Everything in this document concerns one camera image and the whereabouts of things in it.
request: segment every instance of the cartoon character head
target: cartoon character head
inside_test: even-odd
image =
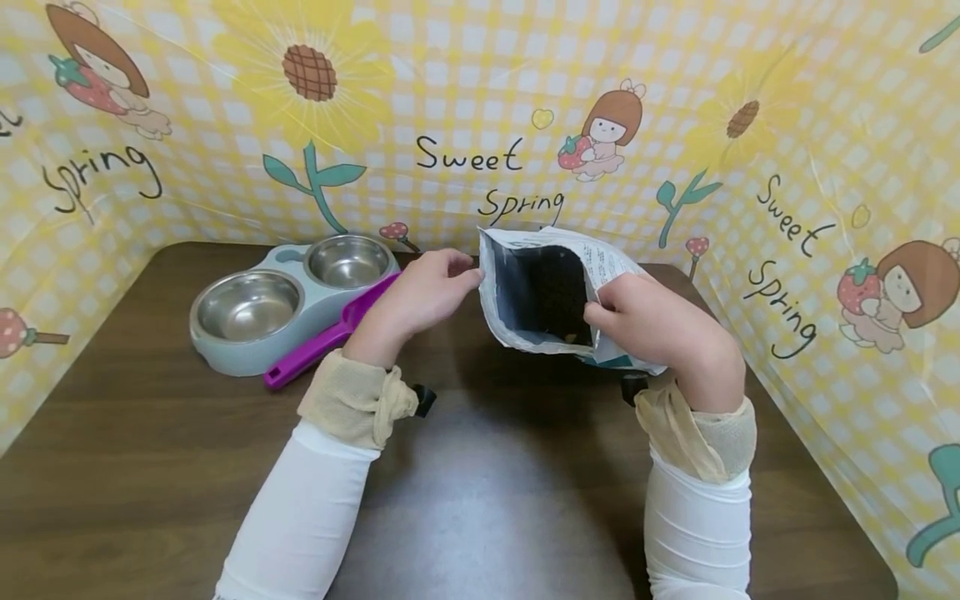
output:
[[[960,294],[960,263],[949,251],[951,243],[907,242],[876,265],[884,294],[911,329],[937,320]]]
[[[150,88],[130,55],[100,29],[96,15],[75,2],[70,8],[47,5],[47,18],[70,57],[115,87],[128,88],[141,98]]]
[[[589,135],[600,143],[626,146],[636,135],[643,119],[643,102],[647,93],[644,84],[634,85],[629,79],[620,84],[620,89],[609,91],[597,99],[581,135]]]

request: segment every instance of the cartoon girl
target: cartoon girl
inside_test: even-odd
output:
[[[571,169],[577,181],[597,181],[623,164],[616,147],[622,148],[634,139],[643,119],[641,99],[646,93],[646,85],[634,85],[626,79],[620,89],[597,99],[581,131],[581,136],[589,139],[589,147],[580,154],[584,163]]]
[[[847,324],[840,325],[840,332],[858,346],[884,354],[903,349],[901,322],[911,329],[930,324],[960,294],[960,238],[949,238],[943,246],[907,242],[884,256],[867,277],[864,284],[872,281],[876,292],[868,293],[859,309],[844,302],[841,314]]]
[[[115,115],[148,139],[163,139],[171,133],[170,119],[147,106],[150,88],[136,63],[100,29],[100,21],[89,7],[80,2],[48,4],[47,18],[71,58],[65,61],[51,57],[58,67],[60,85],[78,100]]]

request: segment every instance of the black strap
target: black strap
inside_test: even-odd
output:
[[[641,372],[628,373],[620,379],[620,397],[627,404],[636,408],[634,397],[650,387],[647,375]]]
[[[414,416],[425,419],[426,414],[430,412],[430,407],[433,406],[434,400],[437,399],[437,395],[434,394],[433,390],[423,387],[419,383],[410,386],[410,389],[417,395],[418,401],[417,412],[414,413]]]

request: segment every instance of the wrist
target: wrist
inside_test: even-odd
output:
[[[726,330],[691,348],[671,367],[677,374],[677,387],[692,410],[732,413],[743,403],[746,362]]]
[[[380,367],[389,371],[394,367],[403,345],[410,336],[401,329],[381,322],[368,313],[344,345],[343,356],[348,360]]]

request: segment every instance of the checkered pattern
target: checkered pattern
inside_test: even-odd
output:
[[[559,226],[685,271],[691,256],[684,241],[708,237],[698,288],[738,334],[763,384],[897,574],[903,597],[947,598],[960,588],[951,567],[960,561],[960,537],[936,546],[923,569],[907,563],[904,545],[946,513],[926,457],[937,445],[960,443],[960,309],[905,332],[906,349],[884,355],[840,335],[835,290],[844,270],[864,256],[876,263],[911,239],[940,243],[960,235],[960,180],[950,169],[960,151],[960,34],[918,52],[960,14],[960,2],[869,4],[357,0],[354,21],[373,20],[390,40],[391,114],[366,152],[320,160],[368,167],[357,182],[327,190],[345,226],[376,234],[400,221],[425,249],[475,250],[475,228],[496,218],[480,214],[493,209],[488,194],[498,210],[509,197],[518,204],[563,194]],[[237,97],[236,65],[212,49],[212,39],[226,31],[216,11],[181,0],[89,6],[142,71],[152,92],[147,103],[170,117],[173,133],[146,140],[57,88],[47,55],[65,52],[42,3],[17,0],[2,10],[11,51],[0,56],[9,91],[0,109],[24,123],[0,119],[2,131],[12,132],[0,137],[8,173],[0,181],[0,306],[71,340],[21,348],[0,361],[0,449],[157,249],[190,239],[305,242],[332,232],[312,198],[260,167],[266,153],[299,172],[301,148],[264,135],[256,107]],[[732,69],[761,68],[775,44],[791,41],[808,59],[804,75],[813,86],[799,125],[751,164],[737,165],[719,191],[683,208],[667,248],[659,249],[666,213],[655,201],[658,187],[670,179],[679,193],[700,170],[684,163],[682,142],[701,118],[698,107]],[[620,150],[625,162],[616,173],[578,182],[557,166],[557,152],[567,135],[579,133],[595,99],[626,78],[647,86],[639,132]],[[532,122],[537,109],[553,114],[542,130]],[[418,149],[420,135],[436,140],[429,148],[438,159],[500,156],[498,168],[421,168],[428,156]],[[522,169],[508,170],[502,155],[521,137],[511,165]],[[54,210],[70,202],[43,183],[41,167],[54,178],[70,158],[127,146],[156,168],[162,198],[136,193],[153,192],[156,183],[145,165],[134,164],[87,170],[82,201],[89,217]],[[778,206],[794,223],[837,224],[809,246],[810,258],[756,200],[766,196],[774,173],[781,177]],[[854,228],[851,217],[862,204],[871,218]],[[556,208],[528,207],[496,225],[536,228],[556,216]],[[757,288],[750,278],[768,258],[777,262],[767,267],[767,280],[777,277],[801,323],[816,326],[815,341],[789,360],[772,358],[771,346],[798,347],[803,339],[793,322],[762,297],[743,299]]]

